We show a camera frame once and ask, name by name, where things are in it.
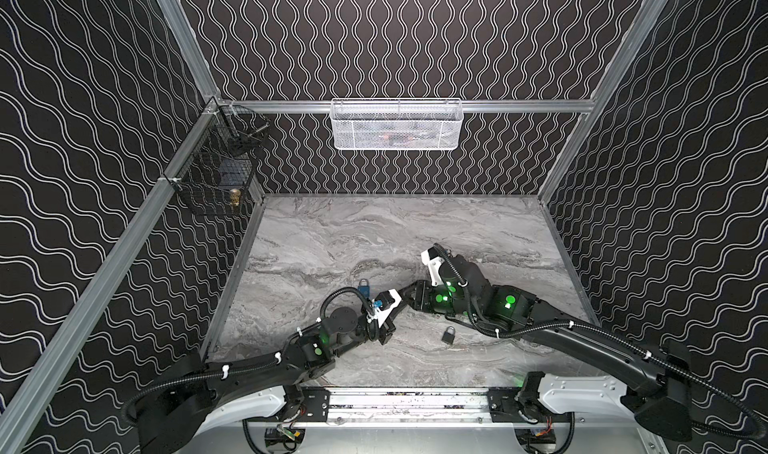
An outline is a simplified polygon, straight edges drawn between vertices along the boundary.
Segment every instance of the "silver metal rod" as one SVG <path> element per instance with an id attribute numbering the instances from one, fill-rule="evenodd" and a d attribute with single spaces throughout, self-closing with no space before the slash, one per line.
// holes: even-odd
<path id="1" fill-rule="evenodd" d="M 157 0 L 160 9 L 163 11 L 168 22 L 168 27 L 176 37 L 176 43 L 179 45 L 181 56 L 187 62 L 190 73 L 197 86 L 197 90 L 205 100 L 211 97 L 219 96 L 219 88 L 216 86 L 214 76 L 210 73 L 208 63 L 203 57 L 203 51 L 197 43 L 197 38 L 192 31 L 184 8 L 181 7 L 180 0 Z"/>
<path id="2" fill-rule="evenodd" d="M 600 320 L 598 320 L 598 315 L 594 313 L 594 309 L 592 309 L 592 304 L 589 303 L 589 297 L 587 296 L 586 291 L 584 291 L 584 286 L 581 285 L 581 277 L 579 277 L 578 273 L 576 272 L 576 268 L 574 267 L 574 263 L 571 261 L 571 254 L 568 253 L 568 250 L 565 248 L 565 245 L 563 244 L 563 239 L 560 237 L 560 232 L 558 232 L 557 226 L 554 225 L 554 220 L 552 219 L 552 215 L 550 215 L 547 204 L 542 203 L 542 215 L 544 216 L 544 221 L 547 223 L 547 227 L 549 227 L 549 232 L 552 234 L 552 238 L 554 239 L 554 245 L 558 247 L 558 251 L 560 252 L 560 257 L 563 260 L 563 264 L 565 265 L 565 270 L 568 271 L 568 276 L 571 277 L 571 283 L 574 285 L 574 289 L 576 289 L 576 294 L 578 295 L 579 300 L 581 301 L 581 306 L 584 307 L 584 312 L 587 314 L 587 317 L 589 318 L 589 322 L 591 322 L 594 325 L 600 325 Z"/>
<path id="3" fill-rule="evenodd" d="M 667 5 L 667 1 L 643 0 L 632 25 L 627 31 L 627 35 L 624 36 L 621 45 L 616 50 L 616 54 L 614 54 L 614 58 L 610 60 L 608 67 L 605 69 L 605 74 L 600 79 L 598 88 L 595 89 L 592 95 L 594 108 L 589 115 L 581 116 L 579 122 L 576 122 L 573 132 L 565 142 L 565 146 L 560 152 L 558 159 L 554 162 L 554 166 L 549 172 L 547 179 L 544 180 L 542 189 L 539 191 L 539 198 L 544 204 L 549 203 L 550 199 L 552 199 L 552 194 L 554 194 L 555 189 L 558 188 L 560 181 L 571 166 L 571 161 L 578 154 L 581 144 L 584 143 L 592 131 L 592 126 L 597 122 L 606 104 L 608 104 L 608 101 L 614 95 L 616 89 L 618 89 L 619 83 L 624 78 L 630 65 L 632 65 L 634 58 L 638 55 L 640 47 L 656 24 L 661 11 Z"/>
<path id="4" fill-rule="evenodd" d="M 221 330 L 224 328 L 226 317 L 230 313 L 230 307 L 237 292 L 237 286 L 240 286 L 240 280 L 243 278 L 243 272 L 245 266 L 248 264 L 248 256 L 250 255 L 250 248 L 254 245 L 256 240 L 256 233 L 259 231 L 259 225 L 261 225 L 261 219 L 264 217 L 264 208 L 266 202 L 262 203 L 261 199 L 256 199 L 259 202 L 254 211 L 250 215 L 248 221 L 248 227 L 243 234 L 243 242 L 240 243 L 240 248 L 237 250 L 234 264 L 230 270 L 230 275 L 226 278 L 226 284 L 221 291 L 221 297 L 219 303 L 216 306 L 216 312 L 214 318 L 210 321 L 208 326 L 208 332 L 205 335 L 205 340 L 200 346 L 200 358 L 205 359 L 208 350 L 211 346 L 216 346 L 221 335 Z"/>
<path id="5" fill-rule="evenodd" d="M 200 115 L 174 158 L 166 175 L 175 177 L 205 132 L 213 113 Z M 0 417 L 0 453 L 17 454 L 38 424 L 45 407 L 77 358 L 85 340 L 107 308 L 112 295 L 136 260 L 141 247 L 174 195 L 174 188 L 160 178 L 109 251 L 67 318 L 46 346 L 32 372 L 24 380 Z"/>
<path id="6" fill-rule="evenodd" d="M 258 113 L 330 113 L 330 100 L 229 100 Z M 465 113 L 591 112 L 592 100 L 462 100 Z"/>

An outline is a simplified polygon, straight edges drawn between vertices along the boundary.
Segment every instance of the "gray marble surface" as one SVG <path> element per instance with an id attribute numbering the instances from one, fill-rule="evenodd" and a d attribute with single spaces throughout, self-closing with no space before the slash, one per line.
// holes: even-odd
<path id="1" fill-rule="evenodd" d="M 279 349 L 317 317 L 322 300 L 370 279 L 371 293 L 428 279 L 420 252 L 440 242 L 472 259 L 496 284 L 511 284 L 587 319 L 538 203 L 527 198 L 271 197 L 211 360 Z M 333 306 L 359 305 L 350 296 Z M 596 375 L 563 353 L 495 340 L 405 309 L 386 346 L 346 353 L 319 382 L 332 386 L 516 386 L 525 372 Z"/>

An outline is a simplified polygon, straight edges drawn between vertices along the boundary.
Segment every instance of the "wire basket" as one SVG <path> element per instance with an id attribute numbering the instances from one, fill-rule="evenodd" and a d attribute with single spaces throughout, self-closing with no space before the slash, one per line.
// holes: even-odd
<path id="1" fill-rule="evenodd" d="M 270 124 L 258 122 L 243 131 L 231 121 L 214 120 L 187 159 L 183 176 L 173 182 L 180 199 L 195 215 L 232 217 L 247 215 L 252 203 L 254 152 L 269 133 Z"/>
<path id="2" fill-rule="evenodd" d="M 459 99 L 333 99 L 333 144 L 341 151 L 453 151 Z"/>

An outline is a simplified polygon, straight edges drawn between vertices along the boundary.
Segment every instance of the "patterned wall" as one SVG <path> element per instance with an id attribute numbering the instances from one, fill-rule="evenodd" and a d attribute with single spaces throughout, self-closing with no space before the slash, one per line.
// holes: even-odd
<path id="1" fill-rule="evenodd" d="M 338 151 L 327 115 L 279 115 L 256 175 L 270 193 L 535 195 L 577 118 L 467 114 L 454 151 Z"/>
<path id="2" fill-rule="evenodd" d="M 181 0 L 225 98 L 584 99 L 642 0 Z"/>
<path id="3" fill-rule="evenodd" d="M 768 413 L 768 0 L 670 0 L 550 210 L 614 332 Z M 699 420 L 744 417 L 694 390 Z M 766 452 L 696 436 L 685 452 Z"/>
<path id="4" fill-rule="evenodd" d="M 195 217 L 177 197 L 150 234 L 23 452 L 138 452 L 122 402 L 197 351 L 253 204 L 241 217 Z"/>
<path id="5" fill-rule="evenodd" d="M 0 0 L 0 412 L 204 102 L 154 0 Z"/>

